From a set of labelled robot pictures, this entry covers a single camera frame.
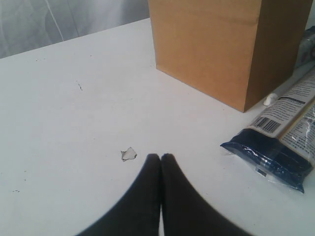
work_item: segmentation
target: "blue plastic package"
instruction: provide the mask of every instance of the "blue plastic package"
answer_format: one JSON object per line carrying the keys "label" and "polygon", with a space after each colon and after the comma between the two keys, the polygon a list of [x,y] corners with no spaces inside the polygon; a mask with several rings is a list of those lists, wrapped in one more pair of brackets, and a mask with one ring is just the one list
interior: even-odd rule
{"label": "blue plastic package", "polygon": [[315,67],[221,146],[304,193],[315,164]]}

